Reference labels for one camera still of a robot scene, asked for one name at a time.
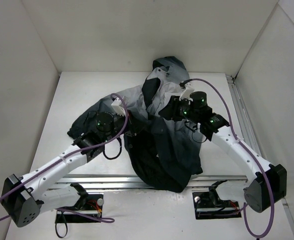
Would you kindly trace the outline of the grey gradient hooded jacket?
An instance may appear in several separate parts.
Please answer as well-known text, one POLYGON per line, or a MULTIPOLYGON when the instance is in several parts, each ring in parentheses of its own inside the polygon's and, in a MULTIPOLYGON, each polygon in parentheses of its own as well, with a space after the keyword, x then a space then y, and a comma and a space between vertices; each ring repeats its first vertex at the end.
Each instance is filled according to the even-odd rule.
POLYGON ((159 111, 171 96, 182 93, 180 82, 189 79, 182 61, 174 56, 155 59, 144 83, 118 93, 127 111, 149 121, 137 136, 123 135, 132 168, 147 185, 163 191, 182 192, 192 175, 202 173, 201 142, 193 140, 184 121, 166 120, 159 111))

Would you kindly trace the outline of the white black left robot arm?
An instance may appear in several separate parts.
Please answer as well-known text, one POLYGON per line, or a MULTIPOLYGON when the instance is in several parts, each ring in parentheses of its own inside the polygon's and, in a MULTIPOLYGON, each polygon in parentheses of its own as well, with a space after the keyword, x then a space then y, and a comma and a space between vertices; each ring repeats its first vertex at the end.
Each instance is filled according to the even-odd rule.
POLYGON ((89 163, 105 149, 105 144, 120 135, 135 137, 146 124, 131 113, 125 117, 110 112, 94 115, 94 125, 81 133, 57 157, 38 169, 4 180, 0 204, 17 227, 22 228, 38 215, 58 208, 83 209, 88 193, 78 183, 52 190, 51 187, 73 170, 89 163))

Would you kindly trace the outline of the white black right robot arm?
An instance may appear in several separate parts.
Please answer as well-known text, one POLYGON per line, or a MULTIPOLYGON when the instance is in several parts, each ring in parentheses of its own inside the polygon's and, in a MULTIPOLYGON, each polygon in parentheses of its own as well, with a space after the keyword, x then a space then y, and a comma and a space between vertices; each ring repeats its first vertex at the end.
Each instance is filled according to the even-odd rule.
POLYGON ((215 186, 208 193, 212 205, 233 200, 261 213, 286 196, 287 170, 281 164, 273 165, 234 136, 231 124, 208 106, 205 92, 193 92, 189 98, 172 95, 159 115, 166 120, 188 120, 195 124, 197 131, 220 147, 247 177, 247 183, 225 181, 215 186))

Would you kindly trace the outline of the aluminium rail front table edge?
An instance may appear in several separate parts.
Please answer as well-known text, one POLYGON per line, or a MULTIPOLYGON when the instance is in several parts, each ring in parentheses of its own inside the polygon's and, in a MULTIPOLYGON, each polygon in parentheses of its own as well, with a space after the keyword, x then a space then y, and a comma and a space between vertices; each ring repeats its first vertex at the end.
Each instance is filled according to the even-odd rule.
MULTIPOLYGON (((220 181, 246 182, 242 175, 195 175, 189 180, 187 189, 207 189, 220 181)), ((89 175, 69 174, 49 187, 50 190, 60 189, 66 185, 78 183, 87 191, 120 191, 120 190, 152 190, 153 187, 133 175, 89 175)))

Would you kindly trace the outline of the aluminium rail table edge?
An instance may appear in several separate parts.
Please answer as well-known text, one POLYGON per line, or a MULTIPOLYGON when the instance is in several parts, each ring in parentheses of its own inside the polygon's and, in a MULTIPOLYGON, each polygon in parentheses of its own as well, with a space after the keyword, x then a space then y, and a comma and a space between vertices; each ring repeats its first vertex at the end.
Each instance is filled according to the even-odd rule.
MULTIPOLYGON (((262 154, 260 146, 258 144, 256 134, 250 120, 249 113, 247 111, 243 96, 240 92, 240 89, 236 83, 236 79, 231 75, 226 75, 228 82, 230 94, 236 111, 237 119, 240 125, 241 133, 244 138, 244 141, 252 147, 259 155, 262 154)), ((281 200, 282 206, 284 208, 288 223, 290 225, 291 231, 294 237, 294 220, 290 210, 288 201, 283 198, 281 200)))
MULTIPOLYGON (((207 189, 220 181, 246 182, 242 175, 195 175, 189 180, 187 189, 207 189)), ((66 185, 78 183, 87 191, 120 191, 120 190, 152 190, 153 187, 133 175, 89 175, 69 174, 49 187, 50 190, 60 189, 66 185)))

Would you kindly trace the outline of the aluminium rail right table edge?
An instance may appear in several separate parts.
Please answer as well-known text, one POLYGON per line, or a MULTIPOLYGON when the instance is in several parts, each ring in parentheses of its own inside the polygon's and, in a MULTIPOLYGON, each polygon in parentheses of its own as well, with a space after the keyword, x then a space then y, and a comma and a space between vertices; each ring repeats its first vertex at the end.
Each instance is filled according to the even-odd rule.
MULTIPOLYGON (((243 96, 240 92, 240 89, 236 83, 236 79, 231 75, 226 75, 228 82, 230 94, 236 111, 237 119, 240 125, 241 133, 244 138, 244 141, 252 147, 259 155, 262 154, 260 146, 258 144, 256 134, 250 120, 249 113, 247 111, 243 96)), ((291 231, 294 237, 294 220, 290 210, 288 201, 283 198, 281 200, 282 206, 284 208, 288 223, 290 225, 291 231)))

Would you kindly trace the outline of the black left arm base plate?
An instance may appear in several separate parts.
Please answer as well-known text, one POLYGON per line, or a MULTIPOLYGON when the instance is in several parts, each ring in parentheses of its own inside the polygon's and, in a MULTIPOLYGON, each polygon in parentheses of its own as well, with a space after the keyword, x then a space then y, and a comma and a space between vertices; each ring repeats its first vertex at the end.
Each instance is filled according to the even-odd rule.
MULTIPOLYGON (((84 214, 88 217, 101 218, 103 215, 103 207, 98 205, 98 200, 104 199, 102 193, 90 193, 88 195, 86 203, 81 208, 76 207, 65 207, 65 209, 73 210, 75 212, 84 214)), ((57 224, 84 224, 84 223, 99 223, 96 220, 89 219, 72 212, 64 212, 62 215, 61 211, 56 212, 55 223, 57 224)))

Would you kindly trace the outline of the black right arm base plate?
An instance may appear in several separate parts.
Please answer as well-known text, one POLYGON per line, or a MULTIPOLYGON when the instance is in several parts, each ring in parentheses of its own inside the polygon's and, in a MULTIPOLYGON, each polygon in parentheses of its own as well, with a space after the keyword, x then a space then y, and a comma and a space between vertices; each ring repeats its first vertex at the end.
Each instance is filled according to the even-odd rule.
POLYGON ((242 217, 242 206, 238 202, 219 200, 214 202, 210 192, 192 192, 196 220, 218 220, 242 217))

